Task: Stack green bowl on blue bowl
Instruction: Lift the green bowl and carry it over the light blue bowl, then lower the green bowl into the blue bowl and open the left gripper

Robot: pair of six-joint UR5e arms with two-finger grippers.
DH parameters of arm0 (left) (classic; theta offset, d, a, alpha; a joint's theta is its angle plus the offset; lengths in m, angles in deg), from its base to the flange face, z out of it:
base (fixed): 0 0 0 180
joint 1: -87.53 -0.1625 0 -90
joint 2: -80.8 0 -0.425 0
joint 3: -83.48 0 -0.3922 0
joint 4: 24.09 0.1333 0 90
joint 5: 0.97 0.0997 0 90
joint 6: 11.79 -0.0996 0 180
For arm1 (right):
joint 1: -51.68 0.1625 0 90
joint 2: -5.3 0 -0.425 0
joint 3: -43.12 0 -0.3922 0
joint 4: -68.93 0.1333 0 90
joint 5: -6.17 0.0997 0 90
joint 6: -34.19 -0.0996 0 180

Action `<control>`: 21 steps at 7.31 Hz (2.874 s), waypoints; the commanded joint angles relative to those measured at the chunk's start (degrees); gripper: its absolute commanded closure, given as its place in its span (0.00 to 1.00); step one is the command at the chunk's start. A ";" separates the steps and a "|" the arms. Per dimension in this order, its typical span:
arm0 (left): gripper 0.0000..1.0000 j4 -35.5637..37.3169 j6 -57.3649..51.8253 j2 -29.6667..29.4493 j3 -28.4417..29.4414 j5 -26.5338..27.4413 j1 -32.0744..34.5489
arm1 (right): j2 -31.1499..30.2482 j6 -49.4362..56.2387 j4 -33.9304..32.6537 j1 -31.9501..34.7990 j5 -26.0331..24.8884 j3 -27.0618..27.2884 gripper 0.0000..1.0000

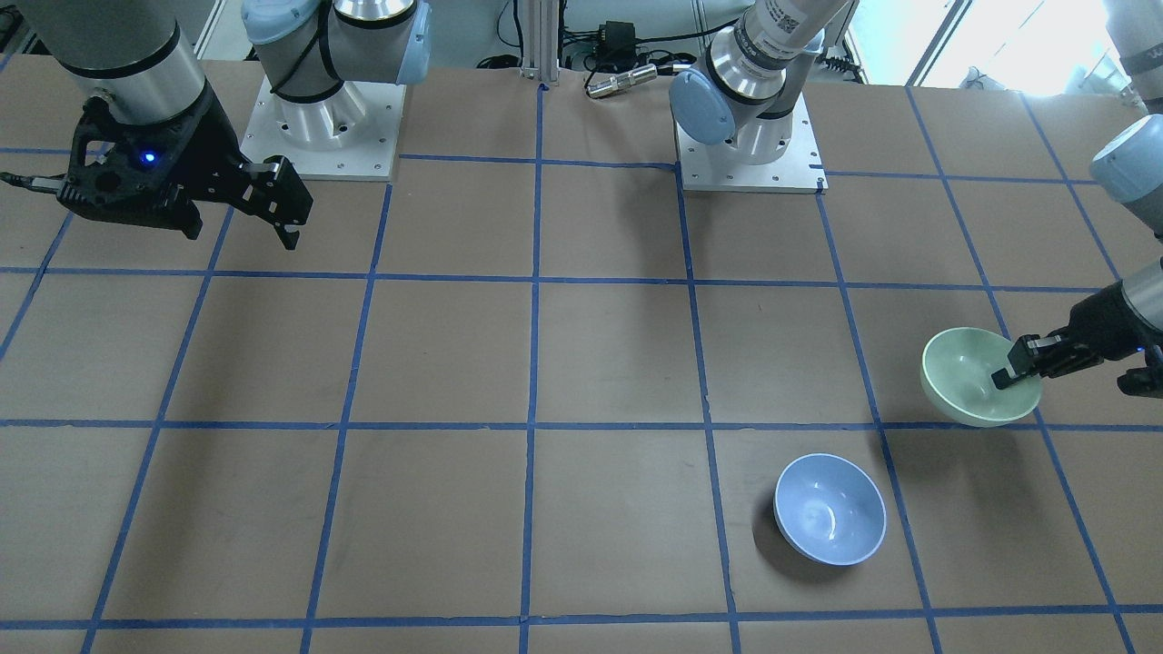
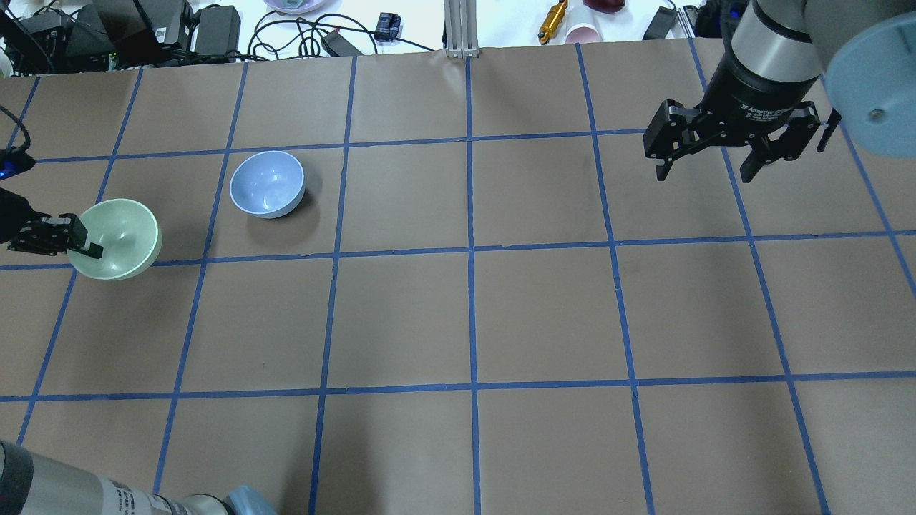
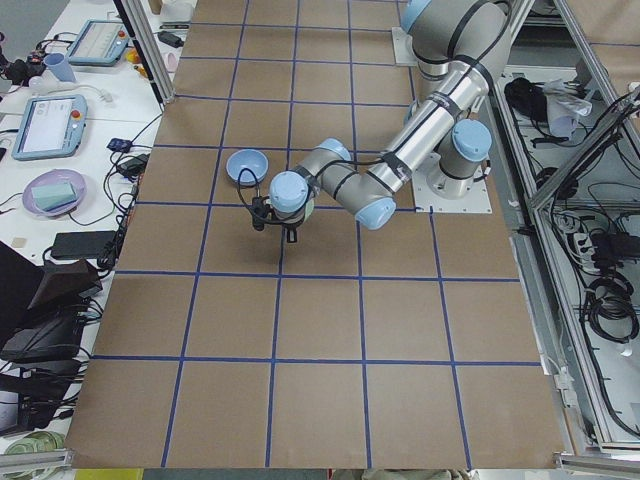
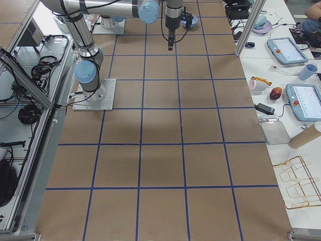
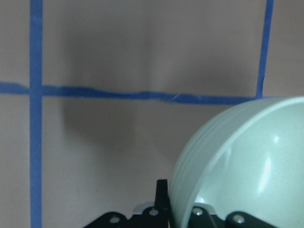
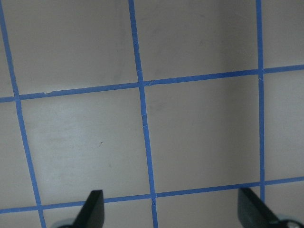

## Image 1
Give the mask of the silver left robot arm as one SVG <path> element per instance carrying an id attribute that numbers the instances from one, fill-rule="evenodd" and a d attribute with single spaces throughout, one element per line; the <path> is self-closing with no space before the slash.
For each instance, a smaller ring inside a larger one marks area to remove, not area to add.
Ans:
<path id="1" fill-rule="evenodd" d="M 1106 1 L 1104 9 L 1118 61 L 1148 112 L 1096 154 L 1089 175 L 1160 237 L 1160 2 Z M 792 112 L 809 70 L 809 43 L 839 10 L 839 1 L 752 3 L 713 34 L 701 61 L 677 74 L 670 87 L 677 125 L 699 144 L 723 144 L 757 118 Z M 1157 398 L 1160 330 L 1160 263 L 1151 263 L 1076 303 L 1059 330 L 1018 337 L 992 370 L 992 385 L 1058 378 L 1142 353 L 1146 364 L 1118 377 L 1118 388 Z"/>

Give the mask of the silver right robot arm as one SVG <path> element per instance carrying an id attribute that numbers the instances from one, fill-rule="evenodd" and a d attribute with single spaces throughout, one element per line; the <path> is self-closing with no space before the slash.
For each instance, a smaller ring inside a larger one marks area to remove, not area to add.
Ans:
<path id="1" fill-rule="evenodd" d="M 198 202 L 265 220 L 295 249 L 314 199 L 286 154 L 247 156 L 174 12 L 154 1 L 20 1 L 84 92 L 69 169 L 3 173 L 79 218 L 201 232 Z M 245 1 L 247 37 L 293 145 L 347 145 L 373 116 L 357 84 L 415 85 L 431 63 L 424 1 Z"/>

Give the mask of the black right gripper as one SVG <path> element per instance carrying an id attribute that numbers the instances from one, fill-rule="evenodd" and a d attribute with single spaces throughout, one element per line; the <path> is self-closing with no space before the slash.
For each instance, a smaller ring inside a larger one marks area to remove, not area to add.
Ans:
<path id="1" fill-rule="evenodd" d="M 157 125 L 120 123 L 91 95 L 55 199 L 91 221 L 174 229 L 190 240 L 201 232 L 197 202 L 228 202 L 270 223 L 286 250 L 297 249 L 314 204 L 288 157 L 244 161 L 211 83 Z"/>

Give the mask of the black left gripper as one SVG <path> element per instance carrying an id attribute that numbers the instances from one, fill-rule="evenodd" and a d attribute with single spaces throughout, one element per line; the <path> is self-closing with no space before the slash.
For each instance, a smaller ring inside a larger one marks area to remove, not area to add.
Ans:
<path id="1" fill-rule="evenodd" d="M 1059 337 L 1056 346 L 1055 336 Z M 1103 362 L 1121 361 L 1149 344 L 1150 328 L 1130 310 L 1123 284 L 1116 282 L 1076 303 L 1069 322 L 1059 330 L 1048 336 L 1018 337 L 991 381 L 1003 391 L 1026 378 L 1058 378 Z"/>

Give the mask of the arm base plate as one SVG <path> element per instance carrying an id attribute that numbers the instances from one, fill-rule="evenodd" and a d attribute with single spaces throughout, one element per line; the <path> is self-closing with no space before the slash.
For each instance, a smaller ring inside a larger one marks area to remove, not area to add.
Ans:
<path id="1" fill-rule="evenodd" d="M 291 104 L 264 78 L 241 150 L 259 162 L 281 154 L 304 182 L 388 183 L 406 85 L 348 81 L 319 104 Z"/>
<path id="2" fill-rule="evenodd" d="M 722 144 L 699 144 L 675 127 L 682 187 L 695 192 L 822 193 L 830 187 L 806 95 L 780 119 L 759 119 Z"/>

